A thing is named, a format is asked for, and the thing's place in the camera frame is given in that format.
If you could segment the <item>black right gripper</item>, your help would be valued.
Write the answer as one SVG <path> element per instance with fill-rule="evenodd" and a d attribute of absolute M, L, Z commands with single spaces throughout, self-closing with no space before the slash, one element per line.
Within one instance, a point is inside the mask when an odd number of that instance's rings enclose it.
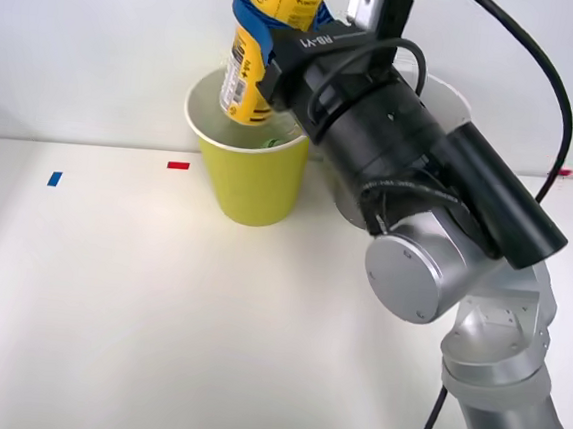
<path fill-rule="evenodd" d="M 307 33 L 283 30 L 251 0 L 233 0 L 232 10 L 258 46 L 265 72 L 257 89 L 276 111 L 291 114 L 305 132 L 381 139 L 393 133 L 386 110 L 397 82 L 390 55 L 401 46 L 398 36 L 335 21 L 324 1 Z"/>

